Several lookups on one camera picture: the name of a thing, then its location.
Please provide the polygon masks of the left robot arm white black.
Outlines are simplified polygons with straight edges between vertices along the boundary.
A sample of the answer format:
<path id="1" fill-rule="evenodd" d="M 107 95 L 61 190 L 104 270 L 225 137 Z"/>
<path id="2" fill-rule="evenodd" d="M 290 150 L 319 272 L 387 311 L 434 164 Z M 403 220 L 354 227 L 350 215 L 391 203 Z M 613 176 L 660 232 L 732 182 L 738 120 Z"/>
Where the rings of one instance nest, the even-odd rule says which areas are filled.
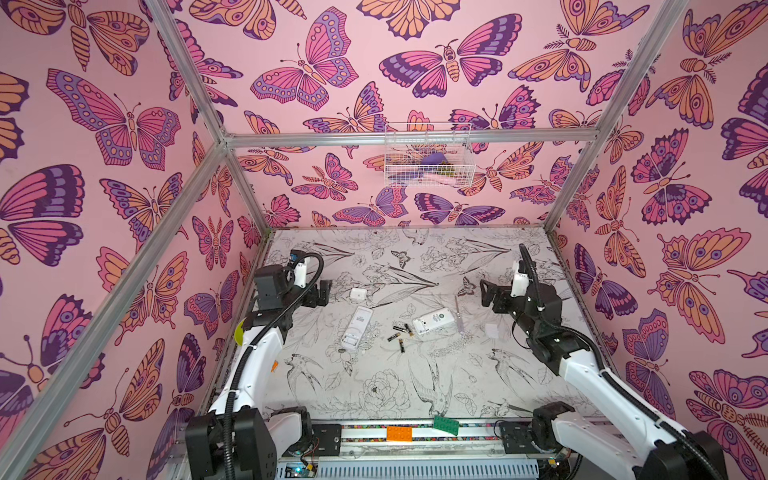
<path id="1" fill-rule="evenodd" d="M 185 430 L 192 479 L 274 479 L 283 455 L 314 450 L 311 416 L 304 407 L 265 415 L 264 400 L 274 363 L 293 327 L 293 314 L 317 286 L 324 260 L 314 252 L 293 252 L 285 266 L 256 270 L 251 311 L 239 321 L 232 369 L 207 413 Z"/>

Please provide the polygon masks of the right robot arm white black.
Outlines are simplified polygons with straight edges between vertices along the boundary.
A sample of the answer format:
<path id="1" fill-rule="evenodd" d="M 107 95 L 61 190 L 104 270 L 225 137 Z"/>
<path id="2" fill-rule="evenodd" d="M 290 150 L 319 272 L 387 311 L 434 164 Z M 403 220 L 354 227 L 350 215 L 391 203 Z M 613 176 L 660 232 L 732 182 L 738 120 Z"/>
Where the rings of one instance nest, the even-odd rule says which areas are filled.
<path id="1" fill-rule="evenodd" d="M 563 401 L 535 409 L 534 445 L 572 450 L 615 479 L 725 479 L 721 446 L 652 406 L 606 367 L 595 342 L 562 323 L 556 289 L 521 277 L 509 286 L 481 281 L 481 303 L 508 314 L 535 358 L 584 395 L 618 430 L 613 435 Z"/>

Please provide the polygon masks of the white remote control with batteries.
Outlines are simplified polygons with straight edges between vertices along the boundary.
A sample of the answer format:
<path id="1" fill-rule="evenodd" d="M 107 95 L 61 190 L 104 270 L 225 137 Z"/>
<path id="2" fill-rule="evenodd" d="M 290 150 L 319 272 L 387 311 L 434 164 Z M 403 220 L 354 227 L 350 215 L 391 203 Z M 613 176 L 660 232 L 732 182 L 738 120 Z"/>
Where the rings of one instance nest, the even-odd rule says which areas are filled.
<path id="1" fill-rule="evenodd" d="M 354 351 L 358 348 L 372 317 L 372 309 L 361 306 L 356 308 L 341 337 L 341 347 L 343 349 Z"/>

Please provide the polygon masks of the clear handle screwdriver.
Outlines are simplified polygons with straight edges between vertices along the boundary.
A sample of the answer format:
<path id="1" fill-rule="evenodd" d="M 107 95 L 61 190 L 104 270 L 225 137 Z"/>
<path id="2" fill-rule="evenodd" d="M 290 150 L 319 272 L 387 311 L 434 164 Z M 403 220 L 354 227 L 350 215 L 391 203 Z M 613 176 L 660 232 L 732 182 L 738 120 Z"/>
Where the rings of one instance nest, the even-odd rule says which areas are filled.
<path id="1" fill-rule="evenodd" d="M 455 304 L 455 318 L 456 318 L 455 323 L 457 326 L 457 330 L 461 334 L 463 334 L 466 331 L 466 329 L 463 322 L 463 316 L 462 316 L 461 306 L 459 303 L 459 297 L 457 295 L 454 296 L 454 304 Z"/>

